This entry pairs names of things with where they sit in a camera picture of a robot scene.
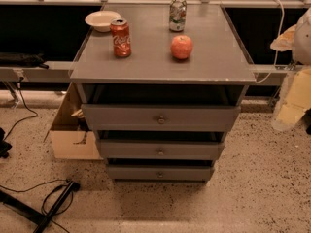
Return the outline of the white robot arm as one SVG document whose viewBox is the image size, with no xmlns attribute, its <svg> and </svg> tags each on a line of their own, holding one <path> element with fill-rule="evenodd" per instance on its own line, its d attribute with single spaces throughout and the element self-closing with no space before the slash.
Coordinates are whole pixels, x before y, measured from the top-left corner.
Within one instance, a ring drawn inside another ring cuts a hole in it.
<svg viewBox="0 0 311 233">
<path fill-rule="evenodd" d="M 271 124 L 274 129 L 285 131 L 293 128 L 311 109 L 311 8 L 270 47 L 277 51 L 290 50 L 293 60 L 305 65 L 293 76 L 287 75 L 281 87 Z"/>
</svg>

